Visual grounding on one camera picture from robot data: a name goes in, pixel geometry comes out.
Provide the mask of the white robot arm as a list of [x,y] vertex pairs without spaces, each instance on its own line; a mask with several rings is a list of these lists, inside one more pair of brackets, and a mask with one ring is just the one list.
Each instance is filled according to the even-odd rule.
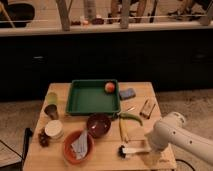
[[213,166],[213,140],[185,130],[185,124],[185,117],[178,112],[170,112],[157,120],[146,134],[151,149],[162,152],[168,144],[173,144]]

